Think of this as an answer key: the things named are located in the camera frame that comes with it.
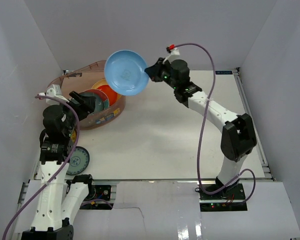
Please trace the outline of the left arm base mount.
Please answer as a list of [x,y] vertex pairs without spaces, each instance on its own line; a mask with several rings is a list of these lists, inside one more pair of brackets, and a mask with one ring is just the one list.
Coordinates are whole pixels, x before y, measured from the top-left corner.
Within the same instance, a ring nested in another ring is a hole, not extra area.
[[111,210],[113,207],[111,185],[73,183],[62,203],[62,211],[69,210]]

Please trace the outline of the beige plastic plate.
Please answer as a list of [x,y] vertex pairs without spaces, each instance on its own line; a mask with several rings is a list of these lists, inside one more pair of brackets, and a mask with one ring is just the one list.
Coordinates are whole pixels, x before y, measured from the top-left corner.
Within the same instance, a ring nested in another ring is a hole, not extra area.
[[[107,83],[107,81],[106,81],[105,78],[103,78],[103,79],[97,81],[91,88],[92,88],[92,89],[97,89],[99,86],[102,86],[102,85],[108,85],[108,83]],[[116,100],[116,101],[118,101],[120,98],[121,98],[121,95],[118,94],[117,100]]]

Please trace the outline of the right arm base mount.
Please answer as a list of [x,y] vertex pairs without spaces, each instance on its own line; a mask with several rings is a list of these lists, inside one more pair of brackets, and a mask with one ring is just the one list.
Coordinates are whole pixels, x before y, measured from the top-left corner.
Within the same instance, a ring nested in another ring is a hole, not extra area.
[[246,199],[243,185],[239,183],[227,192],[219,192],[209,195],[199,187],[194,189],[199,194],[200,211],[203,212],[246,212],[247,204],[242,203]]

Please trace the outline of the dark teal ceramic plate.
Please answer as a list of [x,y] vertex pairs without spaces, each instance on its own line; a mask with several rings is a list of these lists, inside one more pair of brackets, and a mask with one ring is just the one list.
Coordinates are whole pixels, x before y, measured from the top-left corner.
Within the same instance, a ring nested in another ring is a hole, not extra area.
[[99,113],[101,111],[104,110],[104,102],[102,101],[102,99],[100,98],[100,96],[96,93],[93,92],[81,92],[80,93],[81,96],[84,97],[94,97],[95,98],[95,108],[94,108],[94,114]]

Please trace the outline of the light blue plastic plate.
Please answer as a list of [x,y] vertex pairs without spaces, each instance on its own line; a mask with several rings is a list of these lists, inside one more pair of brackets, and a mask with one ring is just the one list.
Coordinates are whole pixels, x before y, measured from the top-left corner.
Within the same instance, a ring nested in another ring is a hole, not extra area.
[[147,63],[138,53],[119,50],[108,57],[104,66],[107,84],[118,94],[135,96],[148,85]]

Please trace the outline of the red plate with teal waves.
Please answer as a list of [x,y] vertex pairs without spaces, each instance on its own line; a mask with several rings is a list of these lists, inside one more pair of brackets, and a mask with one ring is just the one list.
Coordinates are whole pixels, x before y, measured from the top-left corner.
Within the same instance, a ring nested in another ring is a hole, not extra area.
[[106,110],[107,108],[110,107],[109,98],[103,91],[101,91],[99,89],[88,89],[87,92],[97,94],[101,98],[101,100],[103,101],[103,109],[104,110]]

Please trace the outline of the orange plastic plate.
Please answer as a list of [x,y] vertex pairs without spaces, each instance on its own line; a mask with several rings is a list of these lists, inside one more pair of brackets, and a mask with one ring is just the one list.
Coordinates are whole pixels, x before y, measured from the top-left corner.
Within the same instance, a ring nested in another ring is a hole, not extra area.
[[112,106],[117,101],[118,94],[109,85],[101,85],[97,89],[107,95],[110,106]]

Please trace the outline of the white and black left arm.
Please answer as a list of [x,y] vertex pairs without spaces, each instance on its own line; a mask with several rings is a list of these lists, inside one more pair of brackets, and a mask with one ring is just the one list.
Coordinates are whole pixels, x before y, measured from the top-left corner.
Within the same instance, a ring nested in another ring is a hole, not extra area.
[[75,91],[71,100],[53,97],[55,105],[42,113],[44,129],[40,133],[39,163],[42,172],[40,189],[30,198],[38,198],[29,230],[22,233],[23,240],[71,240],[73,221],[84,199],[95,196],[92,176],[83,174],[74,180],[65,180],[78,140],[72,135],[80,133],[80,121],[95,109],[95,99]]

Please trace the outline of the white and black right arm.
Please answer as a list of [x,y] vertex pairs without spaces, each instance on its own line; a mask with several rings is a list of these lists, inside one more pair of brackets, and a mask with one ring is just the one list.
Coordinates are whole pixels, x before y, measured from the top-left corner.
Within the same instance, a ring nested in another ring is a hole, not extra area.
[[165,82],[171,88],[176,100],[203,116],[203,121],[212,123],[221,133],[220,149],[223,153],[221,170],[215,184],[199,190],[207,195],[217,195],[226,200],[234,193],[234,186],[243,174],[242,166],[247,156],[257,145],[256,133],[251,116],[229,111],[207,95],[190,78],[186,61],[177,59],[168,62],[160,57],[157,62],[145,68],[153,82]]

